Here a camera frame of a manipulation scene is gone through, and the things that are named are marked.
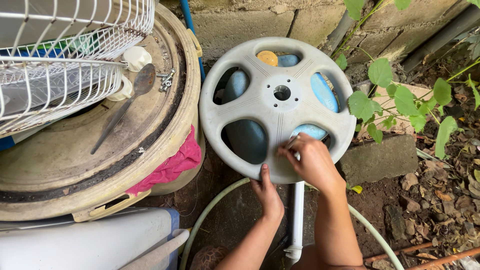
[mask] yellow cap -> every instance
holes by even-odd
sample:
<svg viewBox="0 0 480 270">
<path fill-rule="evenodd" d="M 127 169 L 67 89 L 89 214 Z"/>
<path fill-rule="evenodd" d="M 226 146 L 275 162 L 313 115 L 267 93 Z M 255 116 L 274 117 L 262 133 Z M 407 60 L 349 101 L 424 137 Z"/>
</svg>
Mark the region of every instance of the yellow cap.
<svg viewBox="0 0 480 270">
<path fill-rule="evenodd" d="M 269 50 L 263 50 L 257 54 L 257 58 L 267 65 L 278 66 L 278 57 Z"/>
</svg>

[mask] green leaf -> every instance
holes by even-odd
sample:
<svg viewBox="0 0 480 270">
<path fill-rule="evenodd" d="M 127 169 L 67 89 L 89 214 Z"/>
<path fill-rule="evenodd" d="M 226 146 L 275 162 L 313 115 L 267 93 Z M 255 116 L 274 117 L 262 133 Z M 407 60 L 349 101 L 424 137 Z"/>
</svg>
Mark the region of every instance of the green leaf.
<svg viewBox="0 0 480 270">
<path fill-rule="evenodd" d="M 382 110 L 378 102 L 369 99 L 367 95 L 361 91 L 355 91 L 348 98 L 348 107 L 350 108 L 350 114 L 364 121 L 370 119 L 375 111 Z"/>
<path fill-rule="evenodd" d="M 373 123 L 373 121 L 375 121 L 375 114 L 372 115 L 372 117 L 370 119 L 368 119 L 367 121 L 363 121 L 363 125 L 366 126 L 370 123 Z"/>
<path fill-rule="evenodd" d="M 335 63 L 340 67 L 341 70 L 344 70 L 347 67 L 347 59 L 345 58 L 345 55 L 341 53 L 335 60 Z"/>
<path fill-rule="evenodd" d="M 420 114 L 430 113 L 429 109 L 433 110 L 433 108 L 435 108 L 435 105 L 437 105 L 437 100 L 435 100 L 435 98 L 432 97 L 428 101 L 422 102 L 422 104 L 420 105 L 420 108 L 419 108 L 419 113 Z"/>
<path fill-rule="evenodd" d="M 452 100 L 452 87 L 442 78 L 438 78 L 433 86 L 433 97 L 440 105 L 447 105 Z"/>
<path fill-rule="evenodd" d="M 467 0 L 467 2 L 470 2 L 474 5 L 476 5 L 478 8 L 480 8 L 480 0 Z"/>
<path fill-rule="evenodd" d="M 355 191 L 356 193 L 360 194 L 361 191 L 363 190 L 363 188 L 359 185 L 356 185 L 354 186 L 353 188 L 351 188 L 351 190 Z"/>
<path fill-rule="evenodd" d="M 433 108 L 435 108 L 435 105 L 437 105 L 437 100 L 434 97 L 431 97 L 427 101 L 427 106 L 428 106 L 429 109 L 433 110 Z"/>
<path fill-rule="evenodd" d="M 427 119 L 425 117 L 425 114 L 423 115 L 410 115 L 408 117 L 410 119 L 410 124 L 413 126 L 416 132 L 419 132 L 420 130 L 423 129 L 425 124 L 427 123 Z"/>
<path fill-rule="evenodd" d="M 343 0 L 347 7 L 350 18 L 358 21 L 360 19 L 360 11 L 363 8 L 363 0 Z"/>
<path fill-rule="evenodd" d="M 405 10 L 410 5 L 410 0 L 395 0 L 395 6 L 398 10 Z"/>
<path fill-rule="evenodd" d="M 405 86 L 399 86 L 395 91 L 394 102 L 396 110 L 403 115 L 420 115 L 413 102 L 412 92 Z"/>
<path fill-rule="evenodd" d="M 373 84 L 387 88 L 393 79 L 392 68 L 387 58 L 379 58 L 368 68 L 368 78 Z"/>
<path fill-rule="evenodd" d="M 395 92 L 396 92 L 396 88 L 397 88 L 397 86 L 394 85 L 394 84 L 391 84 L 391 85 L 387 86 L 386 90 L 387 90 L 388 96 L 390 98 L 394 97 Z"/>
<path fill-rule="evenodd" d="M 473 90 L 473 95 L 475 96 L 475 109 L 478 108 L 480 105 L 480 96 L 478 90 L 475 88 L 475 83 L 472 81 L 470 78 L 470 74 L 468 74 L 468 80 L 467 80 L 468 85 L 472 88 Z"/>
<path fill-rule="evenodd" d="M 442 105 L 438 106 L 438 112 L 440 113 L 440 116 L 444 115 L 444 107 Z"/>
<path fill-rule="evenodd" d="M 382 138 L 384 134 L 382 133 L 381 130 L 377 129 L 377 126 L 374 123 L 371 123 L 367 126 L 367 132 L 372 138 L 380 144 L 382 142 Z"/>
<path fill-rule="evenodd" d="M 477 180 L 477 182 L 480 182 L 480 171 L 474 170 L 473 175 L 475 176 L 475 180 Z"/>
<path fill-rule="evenodd" d="M 380 122 L 386 129 L 390 129 L 392 127 L 393 115 L 389 116 L 387 119 Z"/>
<path fill-rule="evenodd" d="M 445 117 L 445 119 L 440 123 L 440 127 L 438 128 L 437 144 L 435 147 L 435 155 L 437 157 L 441 159 L 446 157 L 445 144 L 450 139 L 450 135 L 457 129 L 458 127 L 455 119 L 452 116 Z"/>
</svg>

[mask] gray plastic wheel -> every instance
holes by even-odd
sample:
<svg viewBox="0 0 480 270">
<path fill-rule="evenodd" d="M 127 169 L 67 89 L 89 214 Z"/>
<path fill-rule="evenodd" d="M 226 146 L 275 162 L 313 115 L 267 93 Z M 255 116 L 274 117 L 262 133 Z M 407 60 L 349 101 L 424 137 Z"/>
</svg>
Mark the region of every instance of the gray plastic wheel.
<svg viewBox="0 0 480 270">
<path fill-rule="evenodd" d="M 284 51 L 301 58 L 292 67 L 274 67 L 261 62 L 256 54 L 262 50 Z M 223 104 L 213 102 L 215 87 L 225 71 L 240 67 L 250 78 L 248 89 L 239 98 Z M 317 99 L 310 78 L 320 72 L 330 79 L 340 110 L 332 112 Z M 287 86 L 291 95 L 280 101 L 274 96 L 277 86 Z M 244 42 L 224 54 L 208 72 L 200 93 L 200 120 L 204 133 L 220 158 L 239 173 L 260 179 L 261 164 L 250 164 L 235 155 L 222 141 L 226 124 L 240 119 L 259 123 L 268 137 L 264 163 L 270 167 L 273 183 L 301 181 L 284 157 L 276 154 L 278 146 L 288 140 L 299 125 L 311 123 L 325 129 L 330 137 L 330 155 L 337 162 L 347 150 L 355 131 L 356 118 L 350 115 L 347 99 L 353 93 L 345 74 L 317 48 L 286 37 L 263 37 Z"/>
</svg>

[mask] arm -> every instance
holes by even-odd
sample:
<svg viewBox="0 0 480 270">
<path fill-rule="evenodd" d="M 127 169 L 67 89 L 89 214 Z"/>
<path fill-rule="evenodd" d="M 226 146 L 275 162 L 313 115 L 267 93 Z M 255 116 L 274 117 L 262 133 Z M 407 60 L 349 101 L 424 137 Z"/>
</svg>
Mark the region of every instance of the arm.
<svg viewBox="0 0 480 270">
<path fill-rule="evenodd" d="M 300 161 L 287 149 L 279 148 L 278 152 L 287 157 L 303 180 L 320 191 L 315 220 L 317 268 L 364 269 L 348 211 L 346 182 L 327 147 L 305 133 L 299 135 L 292 149 L 300 153 Z"/>
<path fill-rule="evenodd" d="M 262 205 L 262 215 L 215 270 L 256 270 L 262 265 L 285 210 L 276 192 L 276 185 L 270 182 L 267 164 L 262 165 L 261 174 L 263 182 L 251 180 L 251 185 Z"/>
</svg>

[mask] blue plastic container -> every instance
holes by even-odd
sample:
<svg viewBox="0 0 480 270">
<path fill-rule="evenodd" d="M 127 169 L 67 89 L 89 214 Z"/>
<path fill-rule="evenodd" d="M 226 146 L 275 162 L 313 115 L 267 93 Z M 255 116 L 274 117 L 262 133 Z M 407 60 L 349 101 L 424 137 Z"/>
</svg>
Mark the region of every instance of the blue plastic container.
<svg viewBox="0 0 480 270">
<path fill-rule="evenodd" d="M 291 67 L 300 62 L 300 58 L 293 54 L 278 57 L 279 67 Z M 333 112 L 338 112 L 338 102 L 320 73 L 315 73 L 311 79 L 312 91 L 318 100 Z M 240 97 L 246 90 L 250 80 L 241 69 L 235 71 L 228 80 L 223 92 L 222 104 Z M 267 135 L 263 128 L 255 121 L 243 119 L 225 126 L 233 152 L 251 164 L 260 164 L 265 160 L 267 153 Z M 295 128 L 292 136 L 305 132 L 321 140 L 327 132 L 313 124 L 303 124 Z"/>
</svg>

